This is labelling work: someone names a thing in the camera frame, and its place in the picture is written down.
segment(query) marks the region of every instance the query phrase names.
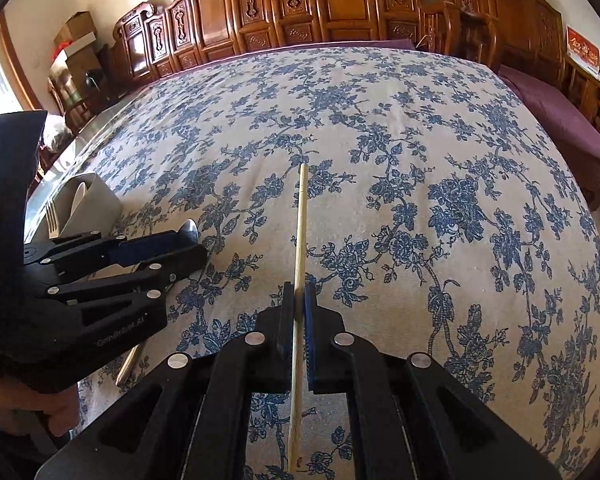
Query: silver rivet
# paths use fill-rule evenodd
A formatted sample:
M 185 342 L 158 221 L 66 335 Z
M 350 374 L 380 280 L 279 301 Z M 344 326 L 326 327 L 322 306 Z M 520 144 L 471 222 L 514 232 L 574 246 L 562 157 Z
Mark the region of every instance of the silver rivet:
M 429 368 L 431 366 L 431 357 L 419 353 L 411 356 L 411 364 L 416 368 Z
M 169 359 L 167 360 L 167 364 L 171 368 L 175 368 L 176 370 L 178 368 L 184 368 L 185 366 L 187 366 L 188 362 L 189 362 L 189 357 L 187 357 L 186 354 L 174 354 L 174 355 L 170 356 Z
M 356 338 L 353 337 L 353 335 L 349 332 L 340 332 L 333 337 L 333 340 L 335 341 L 336 345 L 351 346 Z
M 249 332 L 244 336 L 244 341 L 247 345 L 258 346 L 264 343 L 264 334 L 262 332 Z

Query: blue flower pattern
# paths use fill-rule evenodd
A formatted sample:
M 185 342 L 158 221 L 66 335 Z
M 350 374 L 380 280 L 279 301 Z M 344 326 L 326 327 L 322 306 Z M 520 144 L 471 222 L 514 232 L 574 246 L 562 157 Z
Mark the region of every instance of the blue flower pattern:
M 600 445 L 600 238 L 555 147 L 485 67 L 376 48 L 232 60 L 145 89 L 88 154 L 80 170 L 122 200 L 118 231 L 191 217 L 211 258 L 173 287 L 127 384 L 113 385 L 121 358 L 83 381 L 83 425 L 170 352 L 217 352 L 279 304 L 305 162 L 321 305 L 381 351 L 430 352 L 565 478 Z M 254 394 L 244 478 L 352 478 L 342 396 L 305 395 L 294 474 L 288 410 L 288 395 Z

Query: wooden chopstick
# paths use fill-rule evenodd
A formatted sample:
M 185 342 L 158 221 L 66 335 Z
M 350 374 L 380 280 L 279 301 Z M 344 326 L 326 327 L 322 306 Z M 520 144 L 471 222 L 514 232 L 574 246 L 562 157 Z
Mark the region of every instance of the wooden chopstick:
M 296 275 L 294 277 L 294 338 L 291 355 L 291 416 L 289 417 L 288 467 L 295 472 L 302 422 L 302 356 L 304 354 L 304 268 L 306 260 L 307 165 L 300 166 L 298 230 L 296 233 Z

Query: black object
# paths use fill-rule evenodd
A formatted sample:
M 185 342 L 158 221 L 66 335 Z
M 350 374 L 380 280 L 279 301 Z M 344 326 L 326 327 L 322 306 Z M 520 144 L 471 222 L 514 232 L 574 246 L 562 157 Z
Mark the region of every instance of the black object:
M 241 480 L 251 393 L 290 388 L 293 297 L 285 283 L 282 306 L 217 354 L 172 354 L 36 480 Z M 305 298 L 310 389 L 347 394 L 358 480 L 560 479 L 430 356 L 381 354 L 317 306 L 313 285 Z
M 0 115 L 0 377 L 55 393 L 164 328 L 164 290 L 202 269 L 207 252 L 191 220 L 135 240 L 93 232 L 25 245 L 45 119 L 43 111 Z M 76 282 L 110 264 L 137 267 Z

